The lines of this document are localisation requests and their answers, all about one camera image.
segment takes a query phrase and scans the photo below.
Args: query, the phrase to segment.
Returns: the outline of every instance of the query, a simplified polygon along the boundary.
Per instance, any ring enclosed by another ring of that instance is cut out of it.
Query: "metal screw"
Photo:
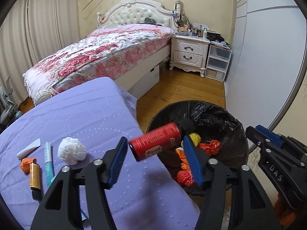
[[[62,168],[62,171],[63,172],[68,172],[70,170],[70,167],[69,166],[64,166],[63,168]]]
[[[101,165],[102,164],[102,160],[101,159],[96,159],[94,161],[94,165]]]
[[[242,165],[241,168],[245,171],[249,171],[250,167],[248,165]]]
[[[208,162],[209,162],[210,164],[217,164],[217,163],[218,163],[218,161],[217,161],[216,159],[214,159],[214,158],[210,158],[210,159],[208,160]]]

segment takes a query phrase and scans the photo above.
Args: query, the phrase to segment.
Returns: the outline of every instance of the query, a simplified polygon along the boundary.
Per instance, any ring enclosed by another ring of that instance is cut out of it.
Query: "red cylindrical container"
[[[129,146],[136,161],[139,162],[163,150],[179,146],[183,134],[191,134],[193,131],[194,126],[190,120],[184,120],[183,125],[168,123],[145,135],[132,139],[129,142]]]

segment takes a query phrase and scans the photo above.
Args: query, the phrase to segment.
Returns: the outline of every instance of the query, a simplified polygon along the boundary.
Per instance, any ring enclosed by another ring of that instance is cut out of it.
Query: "black bag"
[[[144,24],[156,25],[156,21],[154,19],[146,17],[145,20],[144,20]]]
[[[243,164],[246,164],[248,142],[242,124],[224,108],[212,103],[186,100],[169,104],[152,118],[147,132],[184,118],[193,121],[195,132],[200,135],[202,143],[210,143],[211,140],[221,142],[221,150],[214,158],[224,165],[234,168],[240,168]],[[176,146],[158,154],[161,162],[166,166],[173,178],[176,177],[178,171],[182,170],[182,161],[175,152],[178,147]],[[200,188],[195,189],[194,186],[185,190],[188,194],[193,195],[202,193]]]

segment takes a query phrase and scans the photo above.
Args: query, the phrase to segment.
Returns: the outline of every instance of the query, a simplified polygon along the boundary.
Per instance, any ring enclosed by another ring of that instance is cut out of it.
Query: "small bottle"
[[[33,199],[41,201],[43,196],[40,186],[40,167],[36,163],[30,163],[30,188]]]
[[[208,34],[208,31],[207,31],[207,29],[205,28],[204,33],[203,33],[203,38],[207,38],[207,34]]]
[[[193,131],[194,125],[189,119],[172,122],[132,139],[129,147],[139,162],[163,150],[180,146],[182,138]]]

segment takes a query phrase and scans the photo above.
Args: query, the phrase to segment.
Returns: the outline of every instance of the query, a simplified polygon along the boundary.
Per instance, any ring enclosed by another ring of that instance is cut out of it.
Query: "white curtain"
[[[10,77],[16,103],[28,97],[22,74],[33,66],[26,39],[26,7],[27,0],[17,0],[0,27],[0,85],[6,88]]]
[[[56,21],[55,0],[28,1],[28,43],[36,64],[60,50],[61,42]]]
[[[56,17],[62,48],[79,41],[77,0],[56,0]]]
[[[10,77],[14,99],[23,102],[23,73],[79,39],[77,0],[17,0],[0,28],[0,85]]]

